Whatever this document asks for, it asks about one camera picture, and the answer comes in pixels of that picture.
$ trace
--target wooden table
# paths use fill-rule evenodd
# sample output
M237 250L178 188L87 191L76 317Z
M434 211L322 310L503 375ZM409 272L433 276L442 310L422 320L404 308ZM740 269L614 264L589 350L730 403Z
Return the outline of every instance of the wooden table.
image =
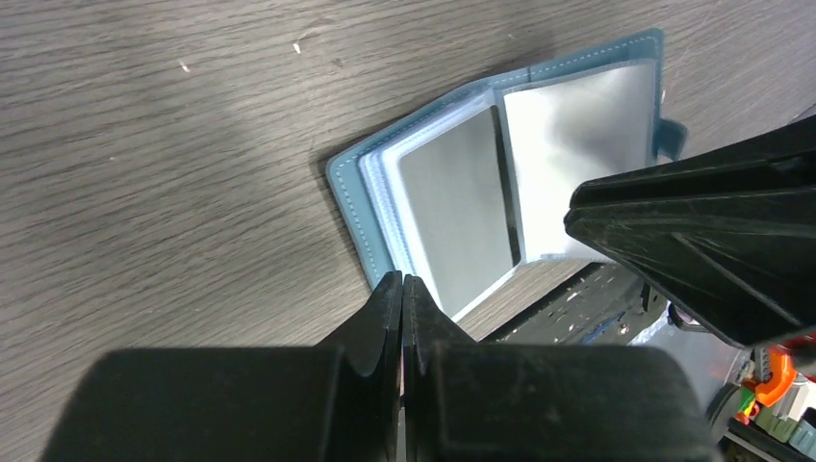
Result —
M368 296L333 154L469 80L651 26L688 152L816 102L806 0L0 3L0 459L105 351L309 344ZM487 334L580 268L536 265Z

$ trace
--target blue leather cover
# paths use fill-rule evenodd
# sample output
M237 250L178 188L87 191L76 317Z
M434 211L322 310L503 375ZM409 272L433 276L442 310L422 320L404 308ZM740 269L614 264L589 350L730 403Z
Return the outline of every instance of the blue leather cover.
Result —
M351 233L352 240L360 254L363 268L371 286L376 286L386 272L395 270L395 265L361 174L359 160L362 156L370 154L397 137L404 137L412 131L420 130L424 123L427 123L429 119L432 119L438 113L452 106L461 105L471 98L483 95L486 90L493 90L499 94L504 90L525 86L526 84L542 83L542 85L545 85L546 81L552 79L563 78L610 65L639 60L655 60L657 61L654 95L654 127L656 133L652 137L653 150L651 155L655 159L658 154L661 154L670 160L676 160L685 142L686 131L680 124L660 119L662 59L663 33L651 29L566 58L535 64L477 80L449 92L332 158L326 167L326 175ZM506 138L506 127L502 127L502 132Z

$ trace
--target card holder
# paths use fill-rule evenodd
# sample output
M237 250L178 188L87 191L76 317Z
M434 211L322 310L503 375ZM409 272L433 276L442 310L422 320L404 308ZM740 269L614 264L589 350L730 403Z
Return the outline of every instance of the card holder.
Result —
M458 320L518 265L602 260L563 216L581 182L679 155L685 129L659 113L662 47L649 30L472 82L331 159L371 285L418 275Z

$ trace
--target orange component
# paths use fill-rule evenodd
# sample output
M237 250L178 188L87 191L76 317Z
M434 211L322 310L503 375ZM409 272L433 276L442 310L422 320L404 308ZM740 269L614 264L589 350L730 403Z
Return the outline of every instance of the orange component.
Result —
M796 370L790 356L771 350L771 380L756 385L756 400L763 406L773 406L790 390L795 378Z

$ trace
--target white stitching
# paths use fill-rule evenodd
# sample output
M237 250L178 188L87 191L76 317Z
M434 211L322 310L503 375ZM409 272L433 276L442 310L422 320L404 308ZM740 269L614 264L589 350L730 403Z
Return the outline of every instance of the white stitching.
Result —
M564 65L574 64L574 63L577 63L578 61L581 61L581 60L583 60L585 58L589 58L591 56L596 56L596 55L602 55L602 54L608 53L608 52L610 52L612 50L616 50L616 49L619 49L619 48L622 48L622 47L625 47L625 46L629 46L629 45L632 45L634 43L638 43L638 42L641 42L641 41L644 41L644 40L647 40L647 39L651 40L654 43L654 50L656 52L657 51L657 38L655 38L653 36L635 38L635 39L632 39L630 41L627 41L626 43L610 46L609 48L605 48L603 50L593 52L592 54L587 54L587 55L581 56L579 58L575 58L573 60L566 61L566 62L561 63L559 65L554 65L554 66L551 66L551 67L545 67L544 69L537 70L535 72L525 73L525 74L522 74L522 75L517 75L516 77L509 77L507 79L502 79L502 80L499 80L497 82L494 82L493 85L500 84L502 82L508 82L508 81L511 81L511 80L518 80L518 79L521 79L521 78L524 78L524 77L531 77L531 76L533 76L535 74L538 74L538 73L541 73L541 72L547 72L548 70L555 69L556 67L563 67ZM460 100L460 99L464 98L466 95L467 95L467 93L463 94L461 97L457 98L456 100ZM354 204L351 203L351 197L348 195L348 190L345 188L345 181L343 180L343 177L340 174L340 169L343 166L345 166L346 164L349 164L351 162L356 161L357 159L360 158L360 156L370 153L371 151L373 151L377 147L381 146L383 143L386 143L386 142L392 140L394 137L402 134L403 132L410 129L411 127L413 127L413 126L417 125L418 123L426 120L427 118L433 116L434 114L438 113L439 111L441 111L445 107L447 107L447 104L444 104L441 107L431 111L430 113L418 118L417 120L414 120L413 122L411 122L410 124L408 124L405 127L401 128L400 130L397 130L396 132L392 133L390 136L386 137L384 140L382 140L380 142L377 142L377 143L373 144L371 147L369 147L368 149L365 149L365 150L361 151L360 153L352 156L351 158L346 159L345 161L342 161L339 165L337 165L335 167L334 174L335 174L335 176L337 176L338 180L340 181L340 189L343 190L343 196L345 197L345 203L348 204L348 209L351 212L351 217L354 219L354 224L357 226L357 231L359 231L359 233L360 233L360 238L363 239L363 245L366 247L366 253L369 255L369 261L371 262L371 268L374 270L374 279L379 279L379 277L380 277L379 276L379 270L377 269L377 265L374 263L374 256L371 254L371 248L369 247L369 240L368 240L368 238L366 238L366 233L363 232L363 226L360 224L360 219L357 217L357 212L354 210Z

